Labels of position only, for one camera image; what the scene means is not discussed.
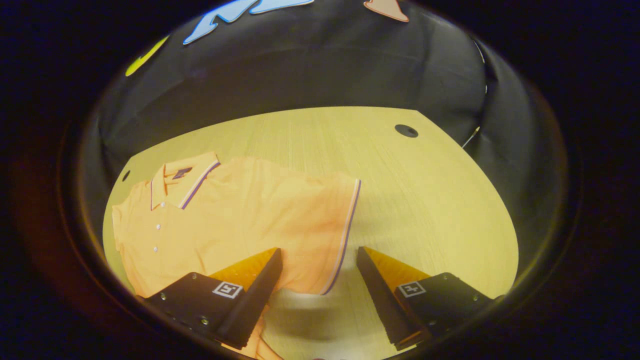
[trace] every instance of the yellow shape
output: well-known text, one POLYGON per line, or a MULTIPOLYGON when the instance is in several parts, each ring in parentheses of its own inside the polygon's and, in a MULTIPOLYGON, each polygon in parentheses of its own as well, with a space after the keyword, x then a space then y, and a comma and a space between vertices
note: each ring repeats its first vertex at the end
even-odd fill
POLYGON ((209 275, 209 277, 242 285, 246 291, 249 289, 251 284, 253 284, 255 278, 260 274, 264 266, 267 265, 267 262, 271 259, 273 253, 276 252, 277 249, 277 247, 273 247, 269 250, 250 256, 209 275))
POLYGON ((381 252, 370 249, 369 247, 364 247, 364 250, 376 265, 376 268, 378 268, 378 272, 382 275, 382 278, 385 280, 385 283, 391 292, 394 292, 396 288, 402 284, 430 277, 424 272, 421 272, 402 261, 398 261, 388 255, 384 255, 381 252))
POLYGON ((156 51, 158 51, 158 49, 160 49, 160 47, 164 44, 164 42, 166 41, 166 39, 169 38, 170 35, 167 35, 166 38, 158 41, 152 48, 151 50, 149 50, 149 52, 147 54, 144 54, 143 56, 139 57, 136 59, 136 61, 134 61, 131 65, 129 65, 129 67, 127 68, 127 71, 124 73, 125 76, 130 76, 131 74, 133 74, 134 72, 136 72, 136 70, 140 69, 140 67, 142 65, 144 65, 147 60, 149 60, 151 58, 151 56, 153 56, 156 51))

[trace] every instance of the blue letter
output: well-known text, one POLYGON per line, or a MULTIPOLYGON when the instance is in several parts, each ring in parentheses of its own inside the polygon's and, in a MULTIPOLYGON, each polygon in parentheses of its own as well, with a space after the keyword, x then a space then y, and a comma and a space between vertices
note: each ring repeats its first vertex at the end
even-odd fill
POLYGON ((266 13, 271 10, 289 8, 292 6, 306 5, 313 3, 314 0, 261 0, 258 6, 249 10, 249 13, 266 13))
POLYGON ((182 42, 184 45, 194 42, 206 34, 212 32, 218 24, 214 24, 213 20, 217 17, 221 18, 225 22, 234 22, 240 15, 242 15, 251 5, 257 0, 236 0, 232 3, 223 5, 215 10, 211 10, 206 13, 202 20, 198 23, 191 35, 184 39, 182 42))

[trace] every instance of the shirt collar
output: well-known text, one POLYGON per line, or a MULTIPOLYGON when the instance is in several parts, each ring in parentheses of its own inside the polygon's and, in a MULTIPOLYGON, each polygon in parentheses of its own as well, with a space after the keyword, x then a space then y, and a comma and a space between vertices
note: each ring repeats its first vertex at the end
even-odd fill
POLYGON ((211 170, 220 165, 214 152, 166 163, 151 180, 151 210, 161 203, 186 208, 211 170))

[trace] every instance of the table surface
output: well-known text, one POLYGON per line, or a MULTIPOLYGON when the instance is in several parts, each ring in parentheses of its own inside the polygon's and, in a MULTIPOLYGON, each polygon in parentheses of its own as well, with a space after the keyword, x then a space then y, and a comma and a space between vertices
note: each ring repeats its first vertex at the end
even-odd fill
POLYGON ((111 207, 163 164, 207 151, 221 163, 257 156, 312 176, 343 172, 362 180, 348 247, 325 296, 274 293, 262 337, 284 359, 381 359, 387 339, 355 265, 368 246, 430 275, 450 272, 490 298, 515 279, 518 244, 495 188, 473 159, 415 110, 331 107, 279 111, 222 122, 155 145, 126 164, 104 215, 107 261, 132 290, 115 250, 111 207), (416 138, 398 133, 404 124, 416 138))

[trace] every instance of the orange polo shirt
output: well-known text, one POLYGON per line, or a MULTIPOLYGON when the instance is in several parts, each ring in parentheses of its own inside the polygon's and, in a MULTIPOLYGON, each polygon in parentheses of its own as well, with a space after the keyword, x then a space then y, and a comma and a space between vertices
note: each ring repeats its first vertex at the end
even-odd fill
POLYGON ((275 290, 324 295, 342 264, 360 183, 257 158, 221 164, 208 152, 163 165, 113 206, 115 247, 142 297, 273 247, 283 263, 275 290))

